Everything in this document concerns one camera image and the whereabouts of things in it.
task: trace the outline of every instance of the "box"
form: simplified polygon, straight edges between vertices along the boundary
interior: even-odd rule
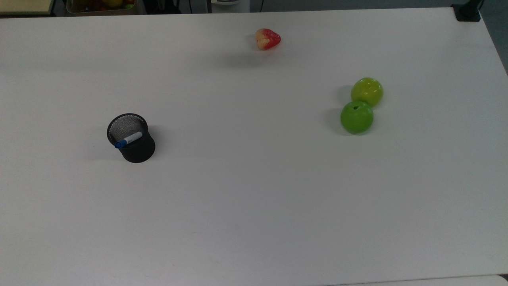
[[[136,0],[130,9],[81,12],[90,0],[67,0],[67,12],[71,16],[114,16],[114,15],[143,15],[146,14],[145,5],[142,0]]]

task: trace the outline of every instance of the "strawberry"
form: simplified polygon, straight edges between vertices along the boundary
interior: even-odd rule
[[[270,29],[259,29],[256,32],[256,42],[261,50],[267,50],[280,43],[280,36]]]

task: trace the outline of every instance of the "pen holder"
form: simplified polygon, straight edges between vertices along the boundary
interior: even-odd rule
[[[119,148],[125,160],[132,163],[148,160],[155,151],[155,141],[148,133],[146,121],[137,114],[126,113],[113,119],[107,130],[108,140],[112,145],[137,132],[142,132],[141,138]]]

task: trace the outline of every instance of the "marker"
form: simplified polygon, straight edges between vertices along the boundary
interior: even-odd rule
[[[131,136],[127,136],[124,139],[115,143],[115,148],[117,148],[117,149],[123,148],[123,147],[125,147],[125,145],[131,143],[132,141],[138,140],[139,138],[141,138],[141,136],[143,136],[143,133],[141,131],[136,132],[136,133],[132,134]]]

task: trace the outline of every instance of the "toy apple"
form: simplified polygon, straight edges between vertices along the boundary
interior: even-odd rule
[[[280,36],[270,29],[259,29],[256,31],[256,42],[259,49],[267,50],[280,43]]]
[[[340,113],[342,126],[352,134],[367,131],[374,121],[370,105],[363,101],[353,101],[344,106]]]
[[[363,101],[371,107],[376,106],[382,97],[383,87],[381,83],[371,77],[360,79],[351,89],[351,99],[353,101]]]

